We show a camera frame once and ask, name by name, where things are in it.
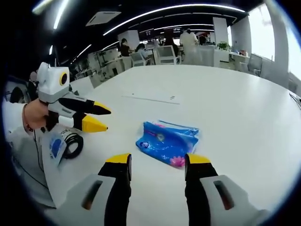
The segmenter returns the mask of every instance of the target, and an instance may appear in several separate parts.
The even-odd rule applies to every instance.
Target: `black cable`
[[[27,173],[32,179],[34,179],[36,182],[38,182],[40,185],[42,185],[44,188],[46,188],[48,190],[48,187],[46,185],[42,184],[41,182],[39,182],[29,172],[27,172],[26,169],[24,169],[24,167],[20,164],[20,162],[15,157],[14,157],[14,160],[18,163],[19,166],[21,166],[21,168],[25,171],[25,173]]]
[[[84,139],[83,139],[83,137],[81,137],[77,133],[71,133],[68,136],[66,136],[65,142],[67,144],[66,149],[63,153],[63,158],[65,158],[65,159],[74,159],[83,150]],[[74,143],[77,143],[78,146],[73,152],[70,152],[69,147],[70,147],[71,144],[74,144]]]
[[[42,172],[44,172],[43,168],[40,165],[40,155],[39,155],[39,149],[38,149],[38,144],[37,144],[36,131],[34,130],[33,133],[34,133],[34,143],[36,144],[37,154],[38,154],[38,165],[39,165],[40,170]]]

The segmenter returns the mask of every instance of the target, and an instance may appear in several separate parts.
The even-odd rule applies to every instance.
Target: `pink flower print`
[[[156,124],[156,123],[155,123],[155,125],[156,125],[156,126],[159,126],[159,127],[161,127],[161,128],[165,128],[165,126],[163,126],[163,125],[161,125],[161,124]]]
[[[175,167],[182,167],[185,165],[185,159],[183,157],[173,157],[172,159],[170,159],[170,164],[172,166],[175,166]]]

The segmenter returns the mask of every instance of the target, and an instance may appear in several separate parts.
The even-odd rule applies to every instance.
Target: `white sleeve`
[[[194,41],[198,41],[198,38],[197,38],[196,34],[193,33],[193,32],[192,32],[192,34],[193,34]]]
[[[181,44],[181,45],[183,44],[182,39],[183,39],[183,34],[180,35],[180,44]]]
[[[25,104],[11,103],[6,100],[2,102],[2,120],[4,126],[4,134],[7,141],[9,141],[9,135],[15,130],[22,130],[22,135],[28,136],[26,133],[23,120],[22,112]]]

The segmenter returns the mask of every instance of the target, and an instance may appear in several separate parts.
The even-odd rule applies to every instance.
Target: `human hand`
[[[42,103],[38,98],[31,101],[23,108],[23,126],[25,130],[28,126],[31,129],[40,129],[46,126],[46,118],[44,116],[48,115],[47,105]]]

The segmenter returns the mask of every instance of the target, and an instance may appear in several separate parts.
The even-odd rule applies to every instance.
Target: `blue plastic package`
[[[147,155],[175,167],[185,165],[185,154],[198,143],[199,129],[166,121],[144,122],[143,136],[136,145]]]
[[[50,132],[50,133],[51,133],[51,139],[49,142],[50,158],[52,159],[52,162],[56,166],[58,166],[62,159],[67,144],[62,138],[61,134],[56,132]]]

